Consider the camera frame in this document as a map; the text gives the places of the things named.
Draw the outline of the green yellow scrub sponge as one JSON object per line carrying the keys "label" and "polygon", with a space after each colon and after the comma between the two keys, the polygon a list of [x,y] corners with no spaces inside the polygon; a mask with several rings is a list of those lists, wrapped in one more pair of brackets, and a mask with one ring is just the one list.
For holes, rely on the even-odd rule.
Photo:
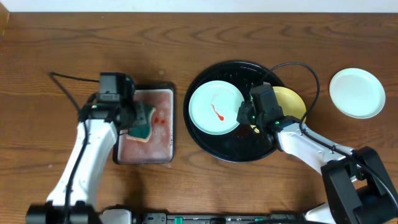
{"label": "green yellow scrub sponge", "polygon": [[151,118],[155,108],[143,102],[135,105],[136,119],[127,132],[127,138],[140,142],[147,142],[152,134]]}

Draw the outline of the light blue plate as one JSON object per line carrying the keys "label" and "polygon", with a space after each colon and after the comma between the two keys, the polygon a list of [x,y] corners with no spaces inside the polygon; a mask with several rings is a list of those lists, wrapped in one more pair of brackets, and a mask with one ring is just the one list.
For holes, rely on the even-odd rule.
{"label": "light blue plate", "polygon": [[191,95],[189,118],[204,133],[227,134],[239,126],[238,109],[243,101],[243,94],[233,84],[210,81],[200,85]]}

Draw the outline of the pale green plate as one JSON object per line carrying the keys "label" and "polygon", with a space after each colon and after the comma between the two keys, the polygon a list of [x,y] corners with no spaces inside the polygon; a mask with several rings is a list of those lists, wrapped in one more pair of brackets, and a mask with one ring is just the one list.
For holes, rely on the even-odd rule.
{"label": "pale green plate", "polygon": [[337,72],[329,86],[333,104],[345,115],[368,119],[379,114],[386,102],[381,82],[360,68],[346,68]]}

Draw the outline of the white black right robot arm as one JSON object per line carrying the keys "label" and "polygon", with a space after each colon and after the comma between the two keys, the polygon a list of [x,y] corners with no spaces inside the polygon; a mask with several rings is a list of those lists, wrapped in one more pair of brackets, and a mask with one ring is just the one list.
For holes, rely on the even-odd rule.
{"label": "white black right robot arm", "polygon": [[265,131],[279,150],[319,172],[335,223],[385,223],[397,218],[397,191],[378,153],[339,145],[285,116],[275,100],[241,103],[237,120]]}

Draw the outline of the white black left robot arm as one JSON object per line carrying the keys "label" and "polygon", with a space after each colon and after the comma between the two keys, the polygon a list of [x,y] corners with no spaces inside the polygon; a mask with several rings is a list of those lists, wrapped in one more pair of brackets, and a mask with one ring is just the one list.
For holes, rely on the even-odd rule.
{"label": "white black left robot arm", "polygon": [[26,223],[135,223],[130,208],[95,209],[100,178],[122,134],[148,127],[154,108],[142,102],[88,101],[80,110],[74,148],[58,184],[43,205],[31,205]]}

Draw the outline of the round black serving tray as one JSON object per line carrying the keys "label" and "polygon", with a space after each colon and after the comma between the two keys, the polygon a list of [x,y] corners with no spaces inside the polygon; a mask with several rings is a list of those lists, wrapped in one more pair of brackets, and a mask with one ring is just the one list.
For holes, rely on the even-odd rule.
{"label": "round black serving tray", "polygon": [[275,148],[272,141],[265,134],[256,133],[250,125],[239,124],[230,133],[222,135],[207,134],[195,127],[188,114],[189,99],[200,85],[215,80],[229,82],[237,87],[243,94],[243,102],[250,101],[250,89],[259,80],[272,86],[283,86],[277,75],[257,63],[237,60],[210,66],[194,79],[184,99],[183,115],[192,139],[206,152],[224,161],[251,162],[273,153]]}

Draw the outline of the black rectangular soapy water tray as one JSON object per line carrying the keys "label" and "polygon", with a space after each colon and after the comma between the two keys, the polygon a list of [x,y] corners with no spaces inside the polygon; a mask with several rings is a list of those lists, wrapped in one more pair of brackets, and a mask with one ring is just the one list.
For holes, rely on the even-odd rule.
{"label": "black rectangular soapy water tray", "polygon": [[174,86],[171,83],[138,85],[133,101],[155,108],[152,134],[147,142],[140,142],[127,138],[129,129],[120,131],[113,147],[113,161],[118,165],[170,162],[174,156]]}

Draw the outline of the yellow plate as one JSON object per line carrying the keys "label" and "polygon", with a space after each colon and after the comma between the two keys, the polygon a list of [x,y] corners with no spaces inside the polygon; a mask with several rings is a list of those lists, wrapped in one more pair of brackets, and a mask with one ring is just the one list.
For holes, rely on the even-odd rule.
{"label": "yellow plate", "polygon": [[273,89],[284,116],[300,119],[304,115],[306,112],[305,103],[296,92],[281,86],[273,87]]}

